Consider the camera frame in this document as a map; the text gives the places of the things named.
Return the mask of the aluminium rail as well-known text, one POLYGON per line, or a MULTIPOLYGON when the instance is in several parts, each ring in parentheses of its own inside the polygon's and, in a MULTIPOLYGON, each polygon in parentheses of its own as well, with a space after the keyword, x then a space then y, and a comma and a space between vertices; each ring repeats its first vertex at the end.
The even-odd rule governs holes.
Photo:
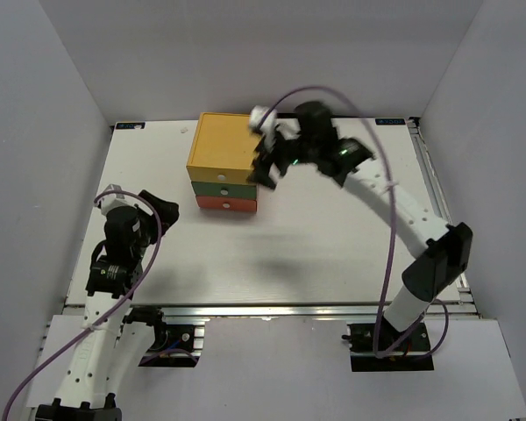
MULTIPOLYGON (((430 202, 434 212, 441 218, 452 223, 451 213, 449 211, 446 198, 440 181, 437 177, 434 164, 430 157, 430 153, 423 135, 421 133, 420 118, 409 118, 407 120, 407 127, 409 129, 410 138, 416 151, 416 157, 421 168, 423 179, 425 181, 427 190, 430 196, 430 202)), ((473 307, 473 313, 478 314, 477 306, 474 302, 473 294, 466 275, 460 275, 455 281, 456 289, 459 293, 459 305, 467 305, 473 307)))
MULTIPOLYGON (((255 317, 276 318, 287 316, 303 317, 374 317, 377 312, 375 305, 254 305, 254 306, 161 306, 168 317, 177 318, 216 318, 216 317, 255 317)), ((479 312, 473 302, 450 302, 446 304, 450 316, 478 317, 479 312)), ((66 306, 62 315, 83 316, 82 306, 66 306)), ((432 304, 428 309, 431 317, 444 315, 442 304, 432 304)))

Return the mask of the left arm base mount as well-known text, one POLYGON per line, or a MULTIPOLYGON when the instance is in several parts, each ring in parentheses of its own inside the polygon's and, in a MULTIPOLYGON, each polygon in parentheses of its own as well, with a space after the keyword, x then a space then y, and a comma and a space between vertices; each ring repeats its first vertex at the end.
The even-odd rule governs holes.
POLYGON ((169 324, 161 308, 135 307, 123 319, 128 325, 145 325, 154 341, 139 362, 140 367, 195 367, 195 326, 169 324))

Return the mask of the blue table sticker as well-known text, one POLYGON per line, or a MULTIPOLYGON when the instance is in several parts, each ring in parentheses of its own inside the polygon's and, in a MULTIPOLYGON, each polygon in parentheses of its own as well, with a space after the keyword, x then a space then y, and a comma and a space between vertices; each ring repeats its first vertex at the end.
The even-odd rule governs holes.
POLYGON ((404 118, 376 118, 376 125, 406 125, 407 122, 404 118))
POLYGON ((143 130, 145 127, 145 122, 118 122, 115 124, 116 130, 143 130))

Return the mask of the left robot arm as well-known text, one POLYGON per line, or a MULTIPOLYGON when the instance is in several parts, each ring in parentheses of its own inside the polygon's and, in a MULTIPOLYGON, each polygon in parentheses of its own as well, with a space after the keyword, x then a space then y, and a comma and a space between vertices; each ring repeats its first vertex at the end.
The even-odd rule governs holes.
POLYGON ((179 218, 179 205, 141 190, 131 193, 110 185, 96 199, 105 218, 89 276, 82 328, 74 354, 50 404, 41 404, 38 420, 120 420, 117 393, 122 380, 146 350, 167 342, 167 328, 154 310, 131 310, 138 286, 150 271, 142 260, 179 218))

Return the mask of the yellow top drawer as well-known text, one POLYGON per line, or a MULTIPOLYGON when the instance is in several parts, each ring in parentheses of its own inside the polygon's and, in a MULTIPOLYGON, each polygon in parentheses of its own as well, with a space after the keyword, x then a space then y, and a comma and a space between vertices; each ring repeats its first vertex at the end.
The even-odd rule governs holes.
POLYGON ((227 183, 252 185, 248 181, 251 170, 242 168, 207 168, 187 166, 189 179, 192 182, 227 183))

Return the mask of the yellow drawer cabinet shell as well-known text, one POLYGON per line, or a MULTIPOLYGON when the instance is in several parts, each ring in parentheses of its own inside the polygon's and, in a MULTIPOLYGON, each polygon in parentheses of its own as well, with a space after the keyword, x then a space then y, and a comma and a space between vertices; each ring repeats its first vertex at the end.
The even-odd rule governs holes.
POLYGON ((187 169, 216 168, 249 171, 259 137, 246 114, 204 112, 191 145, 187 169))

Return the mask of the left blue table sticker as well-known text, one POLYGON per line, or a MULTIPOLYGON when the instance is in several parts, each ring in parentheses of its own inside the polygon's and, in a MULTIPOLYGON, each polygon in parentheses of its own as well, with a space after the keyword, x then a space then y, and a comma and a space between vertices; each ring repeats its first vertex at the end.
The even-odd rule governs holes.
POLYGON ((116 130, 143 130, 145 127, 145 122, 118 122, 115 124, 116 130))

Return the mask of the aluminium front rail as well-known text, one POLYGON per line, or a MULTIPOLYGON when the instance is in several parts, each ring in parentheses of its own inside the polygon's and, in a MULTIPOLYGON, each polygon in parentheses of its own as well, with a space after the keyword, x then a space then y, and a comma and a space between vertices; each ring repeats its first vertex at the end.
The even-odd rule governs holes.
MULTIPOLYGON (((254 306, 161 306, 168 317, 177 318, 216 318, 216 317, 255 317, 276 318, 287 316, 303 317, 374 317, 377 312, 375 305, 254 305, 254 306)), ((479 312, 473 302, 450 302, 446 304, 450 316, 478 317, 479 312)), ((83 316, 82 306, 66 306, 62 315, 83 316)), ((442 304, 432 304, 428 309, 431 317, 444 315, 442 304)))

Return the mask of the right blue table sticker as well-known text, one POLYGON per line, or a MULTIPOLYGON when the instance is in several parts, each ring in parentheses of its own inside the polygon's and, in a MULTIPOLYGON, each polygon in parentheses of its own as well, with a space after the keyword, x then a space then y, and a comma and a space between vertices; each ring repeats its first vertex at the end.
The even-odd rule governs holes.
POLYGON ((406 125, 407 122, 404 118, 376 118, 376 125, 406 125))

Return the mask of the aluminium right side rail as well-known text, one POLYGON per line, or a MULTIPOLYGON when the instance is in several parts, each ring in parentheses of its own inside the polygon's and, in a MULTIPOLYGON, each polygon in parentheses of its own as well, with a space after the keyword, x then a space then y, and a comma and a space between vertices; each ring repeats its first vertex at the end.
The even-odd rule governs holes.
MULTIPOLYGON (((423 135, 421 133, 420 118, 409 118, 407 120, 407 127, 409 129, 410 138, 416 151, 416 157, 421 168, 423 179, 425 181, 427 190, 430 196, 430 202, 434 212, 441 218, 452 223, 451 213, 449 211, 446 198, 440 181, 437 177, 434 164, 430 157, 430 153, 423 135)), ((467 305, 473 307, 473 313, 478 314, 477 306, 474 302, 473 294, 466 275, 460 275, 455 281, 456 289, 459 293, 459 305, 467 305)))

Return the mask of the red bottom drawer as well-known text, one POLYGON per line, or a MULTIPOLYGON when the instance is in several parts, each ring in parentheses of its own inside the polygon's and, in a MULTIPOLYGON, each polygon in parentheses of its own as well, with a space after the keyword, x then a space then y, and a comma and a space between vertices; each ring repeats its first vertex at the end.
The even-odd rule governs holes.
POLYGON ((256 213, 258 206, 256 200, 227 196, 196 196, 195 199, 201 209, 256 213))

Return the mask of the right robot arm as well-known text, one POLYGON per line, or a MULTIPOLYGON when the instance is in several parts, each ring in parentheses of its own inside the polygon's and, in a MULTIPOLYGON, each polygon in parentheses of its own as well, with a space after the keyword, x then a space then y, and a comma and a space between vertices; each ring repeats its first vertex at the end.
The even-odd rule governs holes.
POLYGON ((380 148, 341 135, 324 103, 310 101, 297 106, 295 118, 298 130, 288 138, 280 129, 276 111, 262 106, 252 109, 248 127, 259 136, 259 144, 248 180, 274 190, 273 168, 285 176, 294 165, 310 164, 388 225, 391 237, 400 239, 413 258, 402 273, 402 287, 383 309, 378 328, 380 343, 399 349, 409 341, 409 328, 465 272, 473 231, 467 224, 453 225, 419 204, 395 181, 380 148))

